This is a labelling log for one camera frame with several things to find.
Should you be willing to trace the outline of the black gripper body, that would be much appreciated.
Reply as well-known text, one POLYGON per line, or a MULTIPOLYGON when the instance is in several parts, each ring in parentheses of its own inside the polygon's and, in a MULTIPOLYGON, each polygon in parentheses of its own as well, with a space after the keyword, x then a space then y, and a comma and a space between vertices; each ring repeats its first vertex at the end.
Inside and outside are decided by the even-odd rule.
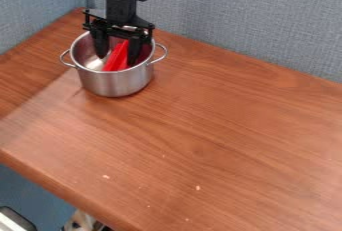
POLYGON ((141 19, 137 15, 133 15, 127 22, 120 23, 107 19, 104 9, 84 9, 83 14, 83 29, 91 34, 96 31, 101 31, 108 36, 129 39, 141 32, 147 39, 152 37, 155 25, 141 19))

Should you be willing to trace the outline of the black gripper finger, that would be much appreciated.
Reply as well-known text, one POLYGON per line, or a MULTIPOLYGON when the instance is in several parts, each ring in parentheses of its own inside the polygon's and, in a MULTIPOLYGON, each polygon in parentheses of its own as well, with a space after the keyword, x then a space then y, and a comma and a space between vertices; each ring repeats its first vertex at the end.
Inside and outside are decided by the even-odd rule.
POLYGON ((151 37, 135 36, 128 39, 127 65, 133 67, 137 65, 151 53, 151 37))
POLYGON ((93 47, 96 55, 100 59, 107 56, 109 43, 107 34, 107 24, 101 20, 93 20, 91 23, 91 35, 93 39, 93 47))

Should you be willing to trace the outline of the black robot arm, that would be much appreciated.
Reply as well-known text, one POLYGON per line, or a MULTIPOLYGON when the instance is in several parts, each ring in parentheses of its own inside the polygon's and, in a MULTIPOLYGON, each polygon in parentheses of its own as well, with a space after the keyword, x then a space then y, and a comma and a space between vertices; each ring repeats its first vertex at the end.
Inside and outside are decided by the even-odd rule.
POLYGON ((105 0, 105 9, 85 9, 83 29, 92 36, 96 55, 103 58, 109 51, 109 38, 128 41, 127 61, 137 63, 141 48, 151 43, 155 25, 136 14, 139 2, 147 0, 105 0))

